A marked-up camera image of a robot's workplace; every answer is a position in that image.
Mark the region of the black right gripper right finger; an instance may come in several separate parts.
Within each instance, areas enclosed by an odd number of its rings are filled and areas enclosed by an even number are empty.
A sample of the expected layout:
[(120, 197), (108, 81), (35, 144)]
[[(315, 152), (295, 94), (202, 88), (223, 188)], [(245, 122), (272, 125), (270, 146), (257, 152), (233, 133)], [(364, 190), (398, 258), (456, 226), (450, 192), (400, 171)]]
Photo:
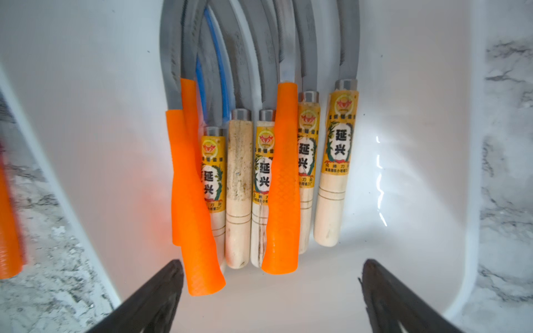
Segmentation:
[(459, 332), (375, 259), (359, 279), (373, 332)]

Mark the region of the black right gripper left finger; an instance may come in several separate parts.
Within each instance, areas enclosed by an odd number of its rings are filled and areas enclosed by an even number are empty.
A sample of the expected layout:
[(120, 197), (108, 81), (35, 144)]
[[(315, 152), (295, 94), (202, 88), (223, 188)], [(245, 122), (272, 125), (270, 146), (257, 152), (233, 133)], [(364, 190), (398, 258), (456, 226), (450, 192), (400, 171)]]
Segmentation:
[(169, 332), (184, 285), (184, 269), (170, 261), (90, 332)]

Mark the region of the plain wooden handle sickle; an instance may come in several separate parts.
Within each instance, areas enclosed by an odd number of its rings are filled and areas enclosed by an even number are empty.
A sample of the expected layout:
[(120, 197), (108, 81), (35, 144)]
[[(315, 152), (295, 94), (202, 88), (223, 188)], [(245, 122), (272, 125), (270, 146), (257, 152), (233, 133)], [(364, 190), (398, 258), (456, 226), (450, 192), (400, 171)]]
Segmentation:
[(244, 39), (247, 21), (239, 1), (211, 1), (210, 6), (228, 54), (230, 93), (235, 99), (228, 122), (225, 254), (228, 267), (242, 269), (250, 260), (253, 168), (253, 97)]

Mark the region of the labelled wooden handle sickle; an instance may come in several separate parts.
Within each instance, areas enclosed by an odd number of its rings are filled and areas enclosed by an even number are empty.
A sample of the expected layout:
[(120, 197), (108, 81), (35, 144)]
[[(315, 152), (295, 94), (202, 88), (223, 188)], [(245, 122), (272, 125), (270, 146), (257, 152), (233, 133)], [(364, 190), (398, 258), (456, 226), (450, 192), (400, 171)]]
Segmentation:
[(317, 90), (317, 40), (312, 2), (295, 1), (294, 10), (302, 78), (298, 104), (298, 176), (301, 200), (299, 252), (303, 254), (308, 249), (312, 225), (321, 107)]

